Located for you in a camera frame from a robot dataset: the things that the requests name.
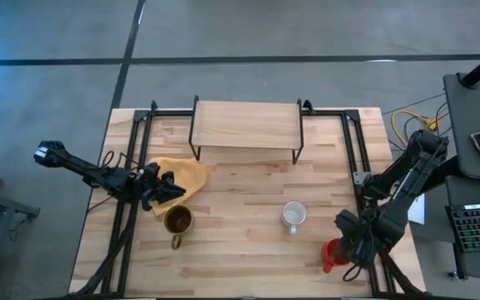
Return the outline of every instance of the wooden shelf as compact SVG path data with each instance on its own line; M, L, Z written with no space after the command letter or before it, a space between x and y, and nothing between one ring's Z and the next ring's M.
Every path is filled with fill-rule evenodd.
M189 143L197 160L201 147L303 148L301 100L296 104L194 100Z

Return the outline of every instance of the mug handle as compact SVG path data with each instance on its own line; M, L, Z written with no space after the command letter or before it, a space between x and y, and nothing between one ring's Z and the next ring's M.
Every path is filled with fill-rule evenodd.
M172 238L172 249L177 250L181 247L181 242L183 241L183 237L174 235Z

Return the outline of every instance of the yellow cloth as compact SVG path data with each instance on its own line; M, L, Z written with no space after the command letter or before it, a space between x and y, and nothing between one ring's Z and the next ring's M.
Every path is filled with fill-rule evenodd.
M159 177L166 171L173 171L175 184L187 190L182 197L175 198L163 204L159 204L156 201L151 202L153 211L157 216L165 213L170 207L185 202L207 182L207 168L193 158L155 157L151 161L158 163L160 166L160 171L158 172Z

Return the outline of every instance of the desk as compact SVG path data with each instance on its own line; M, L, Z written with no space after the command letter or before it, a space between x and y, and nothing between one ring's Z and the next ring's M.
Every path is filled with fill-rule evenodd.
M457 149L460 172L470 178L480 178L480 156L470 134L480 133L480 82L475 89L466 88L457 75L443 77L449 117Z
M381 111L359 112L372 170L384 171L393 160ZM126 151L133 113L112 111L102 155ZM192 158L189 127L190 117L154 117L147 159ZM286 150L210 147L203 152L200 162L207 165L208 181L185 202L194 212L195 228L177 251L170 248L171 235L162 220L139 210L126 297L369 296L366 272L345 283L347 267L336 267L329 274L322 271L323 243L340 237L335 216L344 208L356 211L341 120L303 117L303 130L305 147L295 166ZM357 151L355 156L360 162ZM103 190L95 190L90 205L105 197ZM293 236L279 221L283 204L290 200L304 203L308 214ZM115 207L116 202L109 201L87 216L70 292L83 286L107 254ZM424 289L409 228L392 255L409 279ZM377 264L383 288L381 271Z
M449 176L446 187L450 205L480 203L480 180ZM480 278L480 253L461 253L460 258L462 271Z

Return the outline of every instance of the white paper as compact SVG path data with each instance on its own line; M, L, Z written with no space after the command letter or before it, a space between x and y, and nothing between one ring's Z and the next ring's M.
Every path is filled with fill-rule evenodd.
M421 194L414 199L408 210L408 221L425 224L425 194Z

